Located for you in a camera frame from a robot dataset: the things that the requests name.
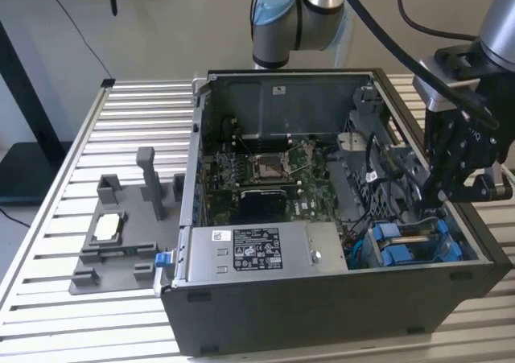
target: blue latch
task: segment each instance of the blue latch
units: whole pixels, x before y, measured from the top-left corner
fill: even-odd
[[[155,255],[154,261],[156,268],[168,268],[172,265],[171,252],[162,252]]]

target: white label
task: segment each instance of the white label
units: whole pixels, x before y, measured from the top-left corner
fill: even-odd
[[[377,173],[375,171],[367,172],[367,175],[365,177],[367,184],[369,184],[370,182],[373,182],[376,179],[377,179]]]
[[[213,230],[212,231],[213,241],[231,241],[230,230]]]
[[[286,87],[284,85],[278,85],[277,87],[272,87],[273,95],[284,95],[286,94]]]

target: white wall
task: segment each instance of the white wall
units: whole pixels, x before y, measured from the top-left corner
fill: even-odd
[[[397,0],[361,0],[383,28],[418,60],[432,55],[450,41],[424,35],[408,27],[398,13]],[[418,23],[440,30],[477,35],[492,0],[403,0],[406,12]],[[366,26],[356,19],[348,49],[350,68],[379,67],[387,72],[407,72],[376,40]]]
[[[427,26],[477,32],[491,0],[405,0],[414,19]],[[249,0],[61,0],[90,45],[118,79],[190,78],[210,68],[249,68]],[[385,29],[416,57],[445,41],[421,35],[401,20],[395,0],[364,0]],[[105,78],[54,0],[0,0],[2,20],[49,118],[61,139],[80,128]],[[290,66],[327,68],[333,52],[292,53]],[[402,66],[356,21],[348,66]],[[33,140],[0,81],[0,148]]]
[[[250,0],[61,0],[118,79],[192,78],[251,68]],[[73,139],[105,73],[54,0],[0,0],[2,20],[61,139]],[[334,52],[294,53],[292,67],[332,66]],[[0,112],[10,95],[0,85]],[[0,146],[32,140],[19,114],[0,119]]]

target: gray post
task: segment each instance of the gray post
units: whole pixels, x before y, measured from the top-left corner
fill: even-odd
[[[161,221],[165,216],[163,202],[161,201],[161,184],[159,175],[154,170],[154,148],[139,147],[136,154],[136,164],[143,169],[145,187],[142,188],[144,200],[149,200],[154,208],[155,219]]]

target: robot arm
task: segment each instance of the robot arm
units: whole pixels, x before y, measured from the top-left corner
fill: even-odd
[[[512,187],[501,164],[515,139],[515,0],[494,0],[478,39],[439,49],[421,64],[448,86],[481,104],[498,122],[490,130],[415,77],[426,103],[426,155],[431,176],[423,187],[425,207],[453,202],[504,200]],[[465,180],[478,169],[472,186]]]
[[[257,0],[253,17],[256,68],[285,66],[290,51],[324,50],[343,31],[344,0]]]

